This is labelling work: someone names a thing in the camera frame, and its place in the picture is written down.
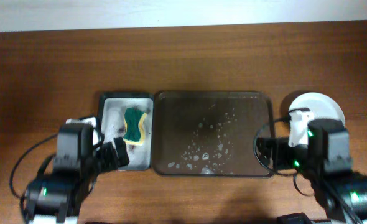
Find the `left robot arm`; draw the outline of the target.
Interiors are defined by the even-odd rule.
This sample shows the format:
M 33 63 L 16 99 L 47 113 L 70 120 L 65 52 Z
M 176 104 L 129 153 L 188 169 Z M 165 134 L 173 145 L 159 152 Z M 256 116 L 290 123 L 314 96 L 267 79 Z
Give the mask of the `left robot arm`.
M 97 177 L 129 164 L 123 138 L 94 142 L 94 133 L 100 130 L 85 123 L 60 128 L 56 153 L 44 160 L 21 197 L 26 223 L 76 223 Z

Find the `yellow green scrubbing sponge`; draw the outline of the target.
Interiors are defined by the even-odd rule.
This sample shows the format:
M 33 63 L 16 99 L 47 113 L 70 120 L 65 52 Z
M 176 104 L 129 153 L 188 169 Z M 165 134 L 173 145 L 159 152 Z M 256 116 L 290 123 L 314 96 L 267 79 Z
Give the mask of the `yellow green scrubbing sponge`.
M 144 121 L 147 113 L 137 108 L 127 108 L 124 113 L 125 134 L 123 140 L 126 144 L 141 146 L 144 143 L 146 132 Z

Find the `white plate with red smear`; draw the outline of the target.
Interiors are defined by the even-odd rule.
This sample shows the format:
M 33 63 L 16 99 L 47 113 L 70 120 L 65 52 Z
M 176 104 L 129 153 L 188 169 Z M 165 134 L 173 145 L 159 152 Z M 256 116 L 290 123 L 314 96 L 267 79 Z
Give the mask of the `white plate with red smear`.
M 343 110 L 336 101 L 327 95 L 316 92 L 309 92 L 299 95 L 289 106 L 289 112 L 296 109 L 308 108 L 315 116 L 315 119 L 330 118 L 340 120 L 346 125 Z

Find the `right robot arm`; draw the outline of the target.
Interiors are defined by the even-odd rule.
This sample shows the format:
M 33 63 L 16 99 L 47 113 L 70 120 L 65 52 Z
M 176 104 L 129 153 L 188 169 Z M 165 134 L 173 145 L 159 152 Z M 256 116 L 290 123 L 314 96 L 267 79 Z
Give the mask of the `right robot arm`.
M 261 166 L 274 175 L 310 182 L 317 203 L 329 223 L 367 223 L 367 175 L 353 170 L 350 138 L 335 119 L 315 119 L 305 128 L 307 142 L 290 146 L 288 138 L 263 137 L 274 123 L 266 123 L 253 139 L 253 152 Z

